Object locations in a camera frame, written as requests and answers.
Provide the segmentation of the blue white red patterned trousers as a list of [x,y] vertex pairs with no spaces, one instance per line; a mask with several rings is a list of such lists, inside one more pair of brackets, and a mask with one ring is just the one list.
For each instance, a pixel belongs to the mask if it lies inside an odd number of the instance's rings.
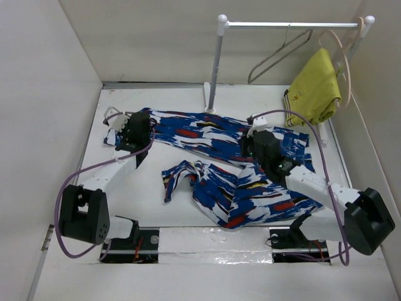
[[161,172],[165,203],[184,179],[192,198],[219,226],[234,229],[251,224],[297,218],[322,205],[270,180],[250,157],[241,156],[239,140],[247,122],[207,113],[143,108],[156,123],[155,140],[241,168],[233,174],[208,161],[183,160]]

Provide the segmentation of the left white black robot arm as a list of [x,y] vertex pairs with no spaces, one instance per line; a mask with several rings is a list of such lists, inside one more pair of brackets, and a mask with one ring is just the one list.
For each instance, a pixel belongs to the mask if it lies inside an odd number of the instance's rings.
[[120,128],[113,129],[116,139],[113,158],[96,164],[96,173],[78,185],[62,189],[58,215],[60,236],[100,245],[105,240],[118,238],[125,248],[139,243],[139,232],[133,221],[110,216],[107,195],[138,169],[150,150],[155,135],[156,121],[146,112],[135,112],[121,117]]

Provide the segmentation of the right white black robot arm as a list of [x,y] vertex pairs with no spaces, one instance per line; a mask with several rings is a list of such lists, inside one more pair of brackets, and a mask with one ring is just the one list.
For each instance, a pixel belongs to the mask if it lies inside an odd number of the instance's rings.
[[331,210],[304,213],[289,227],[289,238],[303,247],[313,240],[346,241],[357,252],[371,255],[395,229],[380,193],[331,183],[281,153],[279,139],[267,130],[247,130],[240,139],[241,154],[253,158],[273,183],[300,193]]

